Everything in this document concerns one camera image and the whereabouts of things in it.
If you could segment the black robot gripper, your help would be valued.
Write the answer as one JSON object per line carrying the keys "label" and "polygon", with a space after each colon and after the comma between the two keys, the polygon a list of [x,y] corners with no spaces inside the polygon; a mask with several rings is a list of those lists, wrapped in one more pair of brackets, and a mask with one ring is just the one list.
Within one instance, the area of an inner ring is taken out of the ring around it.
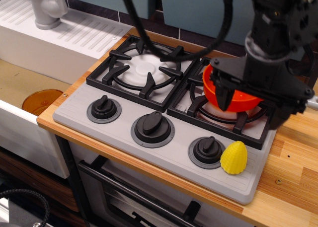
{"label": "black robot gripper", "polygon": [[226,111],[235,90],[267,100],[271,110],[269,129],[276,130],[313,102],[314,91],[287,70],[288,53],[270,55],[250,34],[245,39],[245,49],[244,57],[211,61],[210,79],[217,105]]}

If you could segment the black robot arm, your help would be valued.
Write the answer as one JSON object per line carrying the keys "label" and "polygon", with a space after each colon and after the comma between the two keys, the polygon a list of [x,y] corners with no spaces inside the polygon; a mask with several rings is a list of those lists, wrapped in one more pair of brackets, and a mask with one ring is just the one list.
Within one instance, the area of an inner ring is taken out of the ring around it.
{"label": "black robot arm", "polygon": [[292,114],[303,113],[314,91],[298,79],[309,75],[288,66],[290,55],[303,48],[313,57],[310,44],[318,37],[318,0],[252,0],[254,20],[245,39],[246,55],[214,59],[211,81],[218,107],[228,109],[235,90],[273,105],[269,128],[275,130]]}

